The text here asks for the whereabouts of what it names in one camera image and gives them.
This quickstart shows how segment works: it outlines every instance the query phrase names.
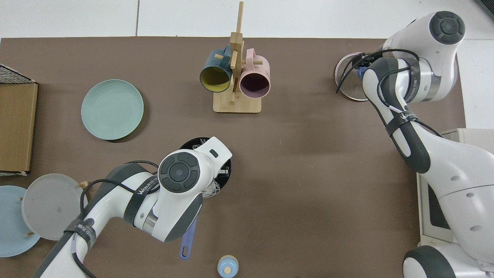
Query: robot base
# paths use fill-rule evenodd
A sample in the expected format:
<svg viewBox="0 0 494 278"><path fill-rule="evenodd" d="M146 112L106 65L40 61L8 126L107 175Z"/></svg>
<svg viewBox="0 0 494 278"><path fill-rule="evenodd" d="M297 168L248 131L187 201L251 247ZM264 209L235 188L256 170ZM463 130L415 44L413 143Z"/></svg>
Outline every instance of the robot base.
<svg viewBox="0 0 494 278"><path fill-rule="evenodd" d="M403 259L404 278L494 278L494 273L479 269L456 243L423 245L409 251Z"/></svg>

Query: wooden base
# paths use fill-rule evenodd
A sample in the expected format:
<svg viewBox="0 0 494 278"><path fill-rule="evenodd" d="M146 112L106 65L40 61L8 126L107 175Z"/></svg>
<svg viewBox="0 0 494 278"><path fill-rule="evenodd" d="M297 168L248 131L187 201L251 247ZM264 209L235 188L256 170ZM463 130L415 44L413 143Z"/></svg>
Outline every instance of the wooden base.
<svg viewBox="0 0 494 278"><path fill-rule="evenodd" d="M261 112L261 99L250 98L241 92L233 93L234 82L221 93L213 93L213 110L216 113L246 113Z"/></svg>

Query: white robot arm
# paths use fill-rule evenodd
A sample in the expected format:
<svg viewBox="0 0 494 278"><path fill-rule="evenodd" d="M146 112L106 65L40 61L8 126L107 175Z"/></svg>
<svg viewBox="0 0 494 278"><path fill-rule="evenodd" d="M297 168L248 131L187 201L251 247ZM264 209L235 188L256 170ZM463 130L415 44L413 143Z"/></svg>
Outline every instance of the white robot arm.
<svg viewBox="0 0 494 278"><path fill-rule="evenodd" d="M405 278L494 277L494 155L426 131L407 106L450 92L464 33L463 21L452 12L418 18L382 47L417 56L385 52L363 77L366 97L406 164L433 188L456 240L407 253Z"/></svg>
<svg viewBox="0 0 494 278"><path fill-rule="evenodd" d="M169 154L153 175L135 163L116 167L48 254L36 278L94 277L81 261L112 217L123 218L160 241L181 237L196 219L203 191L218 186L232 157L216 137L201 146Z"/></svg>

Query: white floor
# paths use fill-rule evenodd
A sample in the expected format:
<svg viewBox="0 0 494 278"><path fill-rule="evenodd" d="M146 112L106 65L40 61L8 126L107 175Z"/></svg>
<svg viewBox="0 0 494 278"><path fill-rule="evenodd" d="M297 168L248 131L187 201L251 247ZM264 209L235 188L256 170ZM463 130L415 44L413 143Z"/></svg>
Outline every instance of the white floor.
<svg viewBox="0 0 494 278"><path fill-rule="evenodd" d="M474 0L244 0L244 37L387 38L439 10L465 22L458 50L468 128L494 129L494 20ZM0 0L0 38L228 37L237 0Z"/></svg>

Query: brown tabletop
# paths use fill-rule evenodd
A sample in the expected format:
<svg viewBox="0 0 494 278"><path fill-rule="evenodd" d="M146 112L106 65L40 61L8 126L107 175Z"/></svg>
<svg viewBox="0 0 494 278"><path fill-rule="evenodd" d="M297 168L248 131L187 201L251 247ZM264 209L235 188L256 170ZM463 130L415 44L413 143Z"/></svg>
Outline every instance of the brown tabletop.
<svg viewBox="0 0 494 278"><path fill-rule="evenodd" d="M216 136L233 153L232 176L205 200L190 260L179 259L180 240L161 243L112 219L84 261L97 277L219 277L216 264L226 254L239 260L239 278L401 277L404 254L419 242L415 173L370 103L334 93L340 58L374 51L383 40L246 38L245 48L269 60L271 91L259 114L217 114L199 73L208 53L227 43L2 39L0 63L36 80L39 91L31 173L2 177L0 185L27 188L48 173L91 181L124 162L159 163L189 139ZM132 83L145 105L139 127L112 142L81 120L84 96L107 79ZM443 100L410 108L444 131L465 127L462 104L458 83ZM54 244L40 239L0 258L0 277L31 277Z"/></svg>

